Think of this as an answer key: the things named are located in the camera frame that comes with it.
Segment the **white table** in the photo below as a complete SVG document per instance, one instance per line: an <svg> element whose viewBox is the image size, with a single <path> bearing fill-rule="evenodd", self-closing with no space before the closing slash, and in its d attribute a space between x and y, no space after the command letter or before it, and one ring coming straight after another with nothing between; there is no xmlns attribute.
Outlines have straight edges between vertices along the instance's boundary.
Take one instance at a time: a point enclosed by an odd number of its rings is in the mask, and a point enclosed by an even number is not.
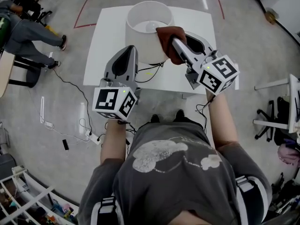
<svg viewBox="0 0 300 225"><path fill-rule="evenodd" d="M300 91L300 83L298 82L298 78L294 75L290 74L288 78L278 80L275 82L270 82L263 85L255 86L255 90L264 89L264 88L270 88L280 85L288 84L289 86L289 93L290 93L290 115L289 115L289 123L288 124L282 124L282 123L276 123L276 122L266 122L261 120L253 120L254 124L268 126L268 127L274 127L274 128L282 128L289 130L289 133L300 131L300 125L296 122L297 119L297 109L295 104L295 99L297 101L297 106L300 109L300 100L298 96L298 91Z"/></svg>
<svg viewBox="0 0 300 225"><path fill-rule="evenodd" d="M35 63L31 60L12 55L6 51L0 54L0 98L4 95L8 84L26 86L33 88L39 79L43 64ZM13 66L27 70L26 81L16 81L10 79Z"/></svg>
<svg viewBox="0 0 300 225"><path fill-rule="evenodd" d="M131 8L132 6L124 6L101 10L90 45L83 80L84 85L99 86L107 62L116 52L125 47L125 23ZM176 26L205 38L216 49L216 38L210 14L180 7L169 8L173 13ZM148 67L147 64L139 63L138 69ZM156 69L139 72L136 80L146 81L150 79ZM203 86L199 86L195 90L192 89L185 77L186 69L186 65L174 65L168 59L153 79L149 82L139 83L139 87L189 94L206 94Z"/></svg>

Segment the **power strip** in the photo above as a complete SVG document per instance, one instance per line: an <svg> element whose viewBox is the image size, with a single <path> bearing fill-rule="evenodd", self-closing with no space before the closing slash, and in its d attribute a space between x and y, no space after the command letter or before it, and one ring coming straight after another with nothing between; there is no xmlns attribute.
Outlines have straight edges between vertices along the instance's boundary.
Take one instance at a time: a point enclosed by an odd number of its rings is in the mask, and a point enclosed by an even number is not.
<svg viewBox="0 0 300 225"><path fill-rule="evenodd" d="M86 135L86 139L90 139L91 141L93 141L96 145L99 145L101 143L101 138L99 139L99 141L97 141L98 136L96 136L95 134L92 133L92 135L90 136L90 131L86 131L85 133Z"/></svg>

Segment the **pink bag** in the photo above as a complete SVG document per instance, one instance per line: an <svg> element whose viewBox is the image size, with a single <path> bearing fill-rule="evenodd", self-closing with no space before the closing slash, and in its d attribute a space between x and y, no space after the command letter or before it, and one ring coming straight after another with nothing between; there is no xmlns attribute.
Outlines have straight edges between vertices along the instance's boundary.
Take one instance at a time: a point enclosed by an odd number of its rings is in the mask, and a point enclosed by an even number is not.
<svg viewBox="0 0 300 225"><path fill-rule="evenodd" d="M286 164L296 164L300 167L300 153L292 148L287 148L285 144L281 144L278 148L278 156L281 161Z"/></svg>

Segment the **sneaker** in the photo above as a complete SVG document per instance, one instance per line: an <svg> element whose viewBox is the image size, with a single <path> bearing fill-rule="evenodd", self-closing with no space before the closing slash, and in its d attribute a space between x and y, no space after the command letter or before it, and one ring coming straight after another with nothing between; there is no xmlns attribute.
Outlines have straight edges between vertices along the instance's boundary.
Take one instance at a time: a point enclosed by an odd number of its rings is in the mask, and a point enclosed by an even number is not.
<svg viewBox="0 0 300 225"><path fill-rule="evenodd" d="M67 47L67 36L63 35L61 38L62 38L62 43L59 47L60 47L61 50L64 51Z"/></svg>
<svg viewBox="0 0 300 225"><path fill-rule="evenodd" d="M184 116L184 111L182 109L179 109L175 115L175 119L183 118Z"/></svg>
<svg viewBox="0 0 300 225"><path fill-rule="evenodd" d="M159 116L157 114L152 115L150 122L160 122Z"/></svg>
<svg viewBox="0 0 300 225"><path fill-rule="evenodd" d="M53 65L48 66L49 69L55 68L55 67L59 67L60 66L60 62L59 61L55 61Z"/></svg>

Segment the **white lampshade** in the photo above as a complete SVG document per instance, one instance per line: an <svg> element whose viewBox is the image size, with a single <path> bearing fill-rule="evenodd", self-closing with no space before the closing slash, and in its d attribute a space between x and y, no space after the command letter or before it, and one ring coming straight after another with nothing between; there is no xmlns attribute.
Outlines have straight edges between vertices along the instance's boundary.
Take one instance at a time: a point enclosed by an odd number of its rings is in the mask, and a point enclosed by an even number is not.
<svg viewBox="0 0 300 225"><path fill-rule="evenodd" d="M163 3L145 1L136 4L126 19L126 46L134 45L138 51L139 62L156 64L166 61L156 27L173 26L171 10Z"/></svg>

